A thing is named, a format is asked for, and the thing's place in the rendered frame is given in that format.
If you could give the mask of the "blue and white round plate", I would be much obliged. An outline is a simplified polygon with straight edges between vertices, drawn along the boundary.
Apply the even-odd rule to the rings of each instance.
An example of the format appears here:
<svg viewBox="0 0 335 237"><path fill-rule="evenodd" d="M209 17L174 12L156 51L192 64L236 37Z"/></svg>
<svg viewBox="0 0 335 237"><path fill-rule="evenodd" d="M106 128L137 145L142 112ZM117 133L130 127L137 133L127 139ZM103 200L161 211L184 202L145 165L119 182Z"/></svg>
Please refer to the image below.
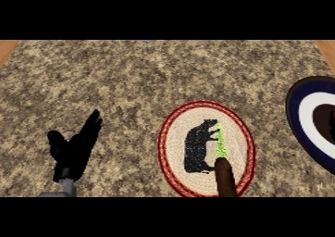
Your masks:
<svg viewBox="0 0 335 237"><path fill-rule="evenodd" d="M293 83L286 114L301 146L335 175L335 78L313 76Z"/></svg>

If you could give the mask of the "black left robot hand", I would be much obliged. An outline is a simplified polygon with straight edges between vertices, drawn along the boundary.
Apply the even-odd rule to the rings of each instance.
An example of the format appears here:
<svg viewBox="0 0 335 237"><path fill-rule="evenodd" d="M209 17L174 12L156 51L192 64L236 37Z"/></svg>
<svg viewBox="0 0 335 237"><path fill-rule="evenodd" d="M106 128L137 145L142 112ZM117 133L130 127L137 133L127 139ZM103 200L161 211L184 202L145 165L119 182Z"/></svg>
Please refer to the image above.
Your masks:
<svg viewBox="0 0 335 237"><path fill-rule="evenodd" d="M50 155L56 160L53 181L63 179L77 181L84 175L91 150L102 129L100 111L94 110L84 123L81 131L69 140L58 131L47 133Z"/></svg>

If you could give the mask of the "oval woven red-rimmed placemat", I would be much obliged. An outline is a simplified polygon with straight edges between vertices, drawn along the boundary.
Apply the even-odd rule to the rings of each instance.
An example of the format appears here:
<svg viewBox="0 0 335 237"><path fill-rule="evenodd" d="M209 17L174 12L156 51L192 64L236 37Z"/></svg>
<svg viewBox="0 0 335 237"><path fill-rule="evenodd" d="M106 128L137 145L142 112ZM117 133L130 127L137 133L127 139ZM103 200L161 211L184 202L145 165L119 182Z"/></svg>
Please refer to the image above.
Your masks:
<svg viewBox="0 0 335 237"><path fill-rule="evenodd" d="M243 193L255 172L255 145L242 118L209 100L176 108L158 135L158 162L165 180L186 197L215 197L214 162L224 157L233 167L234 187Z"/></svg>

